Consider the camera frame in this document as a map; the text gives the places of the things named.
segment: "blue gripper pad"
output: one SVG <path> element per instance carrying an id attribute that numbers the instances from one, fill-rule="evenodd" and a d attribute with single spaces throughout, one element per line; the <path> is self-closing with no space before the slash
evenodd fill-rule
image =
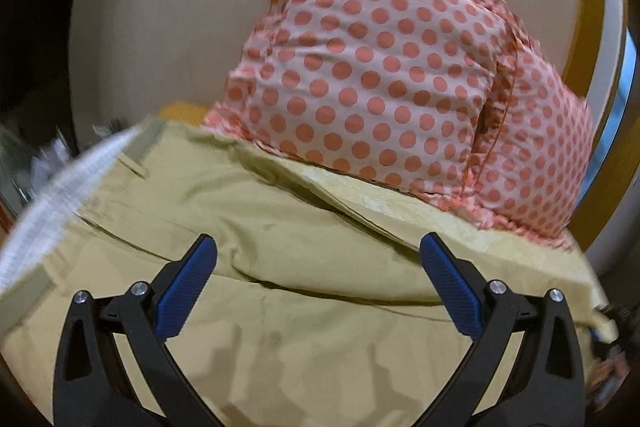
<path id="1" fill-rule="evenodd" d="M 211 237 L 201 236 L 194 247 L 195 250 L 188 254 L 180 271 L 156 305 L 154 331 L 162 342 L 180 333 L 216 267 L 218 248 Z"/>
<path id="2" fill-rule="evenodd" d="M 440 243 L 432 234 L 422 238 L 420 241 L 422 267 L 431 279 L 458 331 L 476 341 L 483 329 L 481 302 L 445 251 L 447 247 Z"/>

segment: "metal screw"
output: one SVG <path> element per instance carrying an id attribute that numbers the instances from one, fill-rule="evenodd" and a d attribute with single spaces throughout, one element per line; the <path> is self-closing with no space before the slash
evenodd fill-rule
<path id="1" fill-rule="evenodd" d="M 549 296 L 551 297 L 552 301 L 562 302 L 562 300 L 564 300 L 564 294 L 560 290 L 557 290 L 555 288 L 549 292 Z"/>
<path id="2" fill-rule="evenodd" d="M 133 295 L 135 296 L 140 297 L 141 295 L 144 295 L 148 289 L 149 289 L 149 285 L 146 282 L 140 281 L 140 282 L 136 282 L 131 287 L 131 293 L 133 293 Z"/>
<path id="3" fill-rule="evenodd" d="M 80 290 L 79 292 L 76 292 L 76 294 L 74 295 L 74 302 L 76 304 L 82 304 L 88 298 L 89 298 L 89 294 L 84 290 Z"/>
<path id="4" fill-rule="evenodd" d="M 489 289 L 497 295 L 502 295 L 507 291 L 507 285 L 496 279 L 489 283 Z"/>

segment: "yellow bedsheet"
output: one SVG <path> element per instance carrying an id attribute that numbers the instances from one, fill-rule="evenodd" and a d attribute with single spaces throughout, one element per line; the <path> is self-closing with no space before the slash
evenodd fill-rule
<path id="1" fill-rule="evenodd" d="M 37 277 L 24 282 L 44 288 L 37 306 L 20 317 L 19 286 L 0 298 L 0 316 L 19 319 L 2 354 L 49 417 L 56 349 L 74 291 L 115 295 L 151 280 L 202 232 L 218 243 L 218 265 L 168 346 L 229 426 L 401 426 L 417 419 L 469 346 L 418 262 L 420 238 L 432 231 L 487 279 L 534 295 L 560 287 L 584 363 L 591 362 L 584 327 L 595 325 L 591 308 L 603 296 L 578 250 L 478 232 L 387 188 L 183 124 L 166 124 L 148 143 L 143 133 Z M 518 341 L 482 408 L 499 395 Z M 143 404 L 157 410 L 126 342 L 119 344 Z"/>

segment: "white fabric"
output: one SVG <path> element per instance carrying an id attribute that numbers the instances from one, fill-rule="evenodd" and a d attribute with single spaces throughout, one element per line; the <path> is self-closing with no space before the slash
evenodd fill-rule
<path id="1" fill-rule="evenodd" d="M 138 133 L 136 128 L 123 131 L 88 150 L 57 174 L 28 206 L 0 250 L 0 293 L 55 247 L 67 219 Z"/>

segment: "polka dot pillow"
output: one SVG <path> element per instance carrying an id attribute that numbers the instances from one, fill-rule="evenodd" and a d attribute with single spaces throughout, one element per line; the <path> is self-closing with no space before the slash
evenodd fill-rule
<path id="1" fill-rule="evenodd" d="M 481 109 L 496 121 L 498 68 L 514 42 L 530 42 L 502 0 L 271 4 L 206 126 L 410 192 L 481 228 L 554 240 L 529 227 L 529 214 L 507 217 L 482 181 L 492 136 L 477 133 Z"/>
<path id="2" fill-rule="evenodd" d="M 588 165 L 591 114 L 534 50 L 511 49 L 499 59 L 488 130 L 471 159 L 476 195 L 505 228 L 559 237 Z"/>

